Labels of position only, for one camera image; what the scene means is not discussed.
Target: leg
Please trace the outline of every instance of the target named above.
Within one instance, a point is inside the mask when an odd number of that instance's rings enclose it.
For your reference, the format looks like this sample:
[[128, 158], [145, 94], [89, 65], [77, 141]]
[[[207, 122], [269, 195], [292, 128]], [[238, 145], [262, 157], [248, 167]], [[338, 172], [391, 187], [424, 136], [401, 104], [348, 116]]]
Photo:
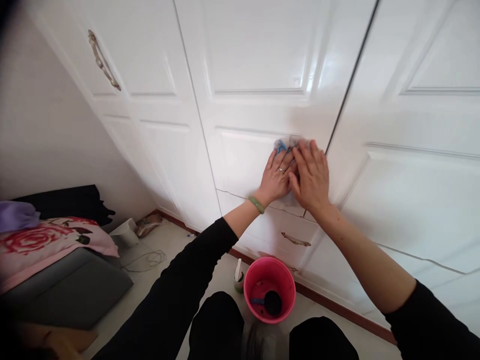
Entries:
[[223, 291], [214, 293], [191, 322], [188, 360], [240, 359], [243, 330], [235, 300]]
[[312, 317], [290, 332], [289, 359], [358, 360], [357, 351], [328, 317]]

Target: white wardrobe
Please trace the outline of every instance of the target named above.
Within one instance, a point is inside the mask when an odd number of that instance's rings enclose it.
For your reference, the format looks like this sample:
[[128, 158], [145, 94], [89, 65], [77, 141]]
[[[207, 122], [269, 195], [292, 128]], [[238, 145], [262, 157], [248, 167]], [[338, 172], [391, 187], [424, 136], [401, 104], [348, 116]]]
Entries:
[[[480, 2], [25, 7], [159, 209], [202, 231], [259, 186], [277, 138], [316, 139], [331, 201], [480, 335]], [[388, 327], [298, 204], [235, 248]]]

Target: hand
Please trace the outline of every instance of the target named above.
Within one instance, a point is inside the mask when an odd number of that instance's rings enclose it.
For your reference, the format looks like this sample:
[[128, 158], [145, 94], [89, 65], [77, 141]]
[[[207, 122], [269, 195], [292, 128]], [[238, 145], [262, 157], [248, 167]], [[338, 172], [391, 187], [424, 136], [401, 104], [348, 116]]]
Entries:
[[299, 204], [307, 209], [315, 219], [332, 207], [329, 201], [329, 165], [324, 151], [320, 151], [315, 140], [310, 141], [310, 149], [300, 140], [293, 155], [298, 164], [300, 182], [290, 173], [290, 187]]
[[263, 171], [260, 188], [253, 194], [264, 208], [288, 194], [289, 174], [297, 171], [296, 162], [290, 165], [294, 159], [291, 151], [289, 153], [280, 151], [278, 155], [276, 154], [276, 150], [271, 152]]

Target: bracelet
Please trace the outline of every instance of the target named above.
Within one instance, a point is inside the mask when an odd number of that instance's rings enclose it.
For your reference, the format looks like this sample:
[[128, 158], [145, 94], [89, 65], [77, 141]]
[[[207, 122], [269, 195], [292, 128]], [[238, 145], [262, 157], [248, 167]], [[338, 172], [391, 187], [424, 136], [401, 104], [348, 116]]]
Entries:
[[252, 204], [255, 205], [255, 207], [258, 209], [260, 214], [263, 214], [265, 212], [265, 208], [262, 206], [261, 203], [259, 203], [259, 201], [255, 197], [249, 196], [248, 200], [250, 200]]

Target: black shirt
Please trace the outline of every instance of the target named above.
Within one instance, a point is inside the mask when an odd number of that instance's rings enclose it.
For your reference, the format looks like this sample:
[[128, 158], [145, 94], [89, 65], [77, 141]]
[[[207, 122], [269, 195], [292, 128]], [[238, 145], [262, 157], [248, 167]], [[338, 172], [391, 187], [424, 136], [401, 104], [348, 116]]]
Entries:
[[[171, 261], [93, 359], [174, 360], [217, 262], [237, 241], [223, 218], [210, 225]], [[405, 360], [480, 359], [480, 339], [418, 281], [406, 303], [385, 318]]]

